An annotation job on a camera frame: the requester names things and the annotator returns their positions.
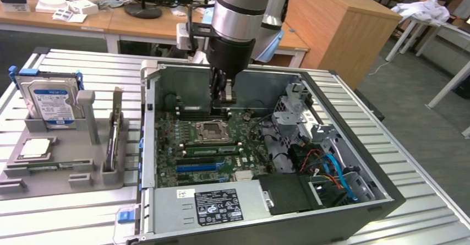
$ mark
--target white cloth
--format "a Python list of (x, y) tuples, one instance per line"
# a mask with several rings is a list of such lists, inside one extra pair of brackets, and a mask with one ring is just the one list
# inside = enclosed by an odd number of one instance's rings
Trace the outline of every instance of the white cloth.
[(397, 4), (392, 10), (404, 17), (401, 23), (409, 17), (413, 17), (430, 23), (432, 26), (441, 26), (446, 23), (450, 16), (448, 8), (438, 4), (438, 0)]

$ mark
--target green circuit board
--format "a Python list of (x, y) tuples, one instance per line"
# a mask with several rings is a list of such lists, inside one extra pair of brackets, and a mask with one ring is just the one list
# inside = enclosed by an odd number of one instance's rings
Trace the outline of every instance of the green circuit board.
[[(254, 175), (269, 173), (273, 167), (265, 142), (257, 135), (249, 138), (250, 128), (260, 117), (252, 118), (245, 110), (232, 113), (228, 121), (181, 121), (175, 114), (158, 112), (158, 187), (230, 182), (237, 171), (252, 170)], [(223, 139), (213, 139), (217, 132), (205, 130), (214, 127), (217, 131), (223, 128), (226, 134), (217, 134)], [(202, 136), (205, 132), (209, 136), (206, 139)], [(211, 171), (179, 171), (182, 167), (214, 165), (217, 169)]]

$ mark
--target wooden cabinet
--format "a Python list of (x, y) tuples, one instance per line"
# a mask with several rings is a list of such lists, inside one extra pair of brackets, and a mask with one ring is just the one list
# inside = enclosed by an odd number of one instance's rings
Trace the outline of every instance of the wooden cabinet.
[(358, 87), (401, 16), (374, 0), (290, 0), (286, 22), (312, 49), (301, 67)]

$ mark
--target aluminum slotted surface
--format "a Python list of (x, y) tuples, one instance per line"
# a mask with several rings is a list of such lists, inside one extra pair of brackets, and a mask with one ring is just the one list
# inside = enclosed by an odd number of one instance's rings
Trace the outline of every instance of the aluminum slotted surface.
[[(131, 120), (126, 159), (126, 187), (118, 190), (55, 195), (0, 202), (0, 244), (113, 244), (115, 212), (135, 203), (141, 137), (141, 83), (143, 59), (131, 55), (51, 50), (39, 69), (85, 74), (85, 85), (97, 91), (95, 116), (107, 118), (115, 86), (125, 89), (123, 112)], [(353, 97), (341, 80), (325, 71), (310, 71), (328, 98), (358, 135), (382, 169), (408, 198), (388, 218), (366, 225), (340, 244), (470, 244), (468, 217), (422, 168)], [(25, 129), (27, 109), (10, 88), (0, 99), (0, 170)], [(328, 116), (314, 104), (320, 116)], [(123, 236), (131, 235), (134, 226)]]

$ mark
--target white table leg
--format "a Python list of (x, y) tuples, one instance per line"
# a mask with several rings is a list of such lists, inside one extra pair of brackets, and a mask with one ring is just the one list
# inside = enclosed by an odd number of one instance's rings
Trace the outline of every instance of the white table leg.
[(414, 40), (420, 36), (421, 32), (424, 32), (425, 28), (426, 28), (426, 25), (425, 24), (420, 24), (417, 31), (413, 33), (412, 38), (406, 42), (405, 47), (401, 49), (400, 53), (405, 54), (405, 52), (409, 50)]
[(306, 56), (306, 52), (305, 51), (296, 52), (296, 55), (293, 56), (292, 62), (289, 64), (289, 67), (300, 68), (305, 56)]
[(465, 78), (470, 74), (470, 62), (464, 66), (463, 70), (458, 72), (458, 74), (454, 76), (454, 78), (450, 80), (450, 82), (446, 84), (446, 86), (442, 88), (441, 92), (438, 95), (433, 98), (433, 100), (429, 102), (428, 107), (433, 108), (436, 105), (440, 103), (442, 98), (446, 96), (446, 94), (456, 88), (456, 86), (465, 80)]
[(442, 27), (442, 26), (437, 27), (436, 30), (434, 30), (434, 32), (432, 33), (432, 35), (429, 35), (429, 38), (428, 38), (426, 42), (424, 43), (424, 45), (421, 46), (421, 48), (420, 48), (420, 50), (418, 50), (418, 52), (417, 52), (417, 56), (418, 56), (418, 57), (420, 57), (421, 54), (424, 53), (425, 48), (428, 47), (429, 43), (433, 41), (433, 39), (434, 39), (436, 36), (438, 35), (438, 32), (440, 32), (440, 30), (441, 30), (441, 27)]
[(463, 132), (463, 135), (467, 139), (470, 139), (470, 127)]
[(417, 25), (417, 21), (416, 21), (416, 20), (412, 20), (412, 22), (410, 22), (410, 24), (409, 24), (409, 26), (408, 26), (408, 28), (406, 28), (406, 30), (405, 30), (402, 36), (401, 36), (400, 39), (398, 39), (398, 42), (397, 42), (396, 46), (393, 47), (393, 49), (392, 49), (392, 51), (390, 51), (390, 53), (389, 53), (389, 56), (385, 58), (385, 60), (386, 60), (388, 62), (392, 61), (392, 59), (394, 58), (396, 53), (397, 53), (400, 47), (402, 46), (402, 44), (404, 44), (404, 42), (405, 42), (408, 36), (410, 35), (412, 30), (413, 30), (413, 28), (414, 28), (416, 25)]
[(106, 44), (109, 46), (109, 53), (119, 54), (119, 35), (106, 34)]

